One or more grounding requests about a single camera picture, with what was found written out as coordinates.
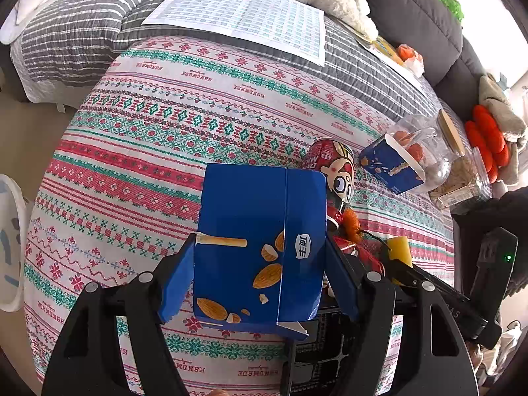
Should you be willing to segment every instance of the white logo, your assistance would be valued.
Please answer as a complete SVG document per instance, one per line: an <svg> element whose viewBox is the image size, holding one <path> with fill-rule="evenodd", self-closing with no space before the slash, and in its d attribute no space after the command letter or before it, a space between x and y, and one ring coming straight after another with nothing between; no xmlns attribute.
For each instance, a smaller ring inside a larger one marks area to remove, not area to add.
<svg viewBox="0 0 528 396"><path fill-rule="evenodd" d="M312 247L312 241L310 235L299 234L295 240L295 252L297 253L297 259L306 259L310 256L310 248Z"/></svg>

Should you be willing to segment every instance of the cartoon eye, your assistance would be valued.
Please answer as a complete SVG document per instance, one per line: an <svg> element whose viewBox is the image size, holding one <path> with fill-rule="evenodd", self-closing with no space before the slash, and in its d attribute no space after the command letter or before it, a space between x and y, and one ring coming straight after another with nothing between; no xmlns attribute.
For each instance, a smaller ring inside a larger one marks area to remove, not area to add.
<svg viewBox="0 0 528 396"><path fill-rule="evenodd" d="M352 199L352 185L346 187L346 198L349 202Z"/></svg>
<svg viewBox="0 0 528 396"><path fill-rule="evenodd" d="M343 176L337 176L334 180L334 191L336 191L339 194L342 194L345 191L345 187L347 186L347 183L345 181L345 178Z"/></svg>

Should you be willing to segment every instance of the patterned tablecloth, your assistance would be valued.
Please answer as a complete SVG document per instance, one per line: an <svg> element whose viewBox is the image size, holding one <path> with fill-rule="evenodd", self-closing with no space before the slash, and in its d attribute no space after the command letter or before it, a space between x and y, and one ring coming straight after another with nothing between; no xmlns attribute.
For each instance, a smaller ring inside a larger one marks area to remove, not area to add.
<svg viewBox="0 0 528 396"><path fill-rule="evenodd" d="M208 162L297 167L317 138L359 151L390 124L322 80L227 46L158 37L125 51L64 133L32 214L25 312L39 378L85 284L126 283L196 229ZM363 228L406 235L415 263L452 283L451 221L427 197L395 196L356 168L352 206ZM191 286L163 327L189 393L276 394L282 340L203 328L192 297ZM395 318L380 391L400 331ZM141 392L125 319L118 333L130 388Z"/></svg>

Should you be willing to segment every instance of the red plush toy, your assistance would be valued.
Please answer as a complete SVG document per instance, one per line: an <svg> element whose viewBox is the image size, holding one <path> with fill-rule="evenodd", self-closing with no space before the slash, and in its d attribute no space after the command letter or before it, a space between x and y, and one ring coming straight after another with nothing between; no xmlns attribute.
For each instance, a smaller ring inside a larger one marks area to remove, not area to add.
<svg viewBox="0 0 528 396"><path fill-rule="evenodd" d="M488 109L477 104L473 107L473 121L464 125L471 147L478 147L484 166L488 172L489 182L497 180L498 167L510 162L510 150L497 123Z"/></svg>

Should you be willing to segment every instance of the plastic container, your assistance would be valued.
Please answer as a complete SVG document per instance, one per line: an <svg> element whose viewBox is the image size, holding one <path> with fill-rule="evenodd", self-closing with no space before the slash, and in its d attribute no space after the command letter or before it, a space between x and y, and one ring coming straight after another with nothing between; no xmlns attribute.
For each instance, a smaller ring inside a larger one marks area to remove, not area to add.
<svg viewBox="0 0 528 396"><path fill-rule="evenodd" d="M28 214L18 185L0 174L0 309L7 312L23 303Z"/></svg>
<svg viewBox="0 0 528 396"><path fill-rule="evenodd" d="M451 118L444 110L438 116L408 115L393 125L388 134L423 168L425 180L412 192L429 192L447 180L452 163L465 149Z"/></svg>
<svg viewBox="0 0 528 396"><path fill-rule="evenodd" d="M429 192L433 204L440 210L448 207L460 209L491 198L488 174L478 148L467 150L456 159L447 180L438 188Z"/></svg>

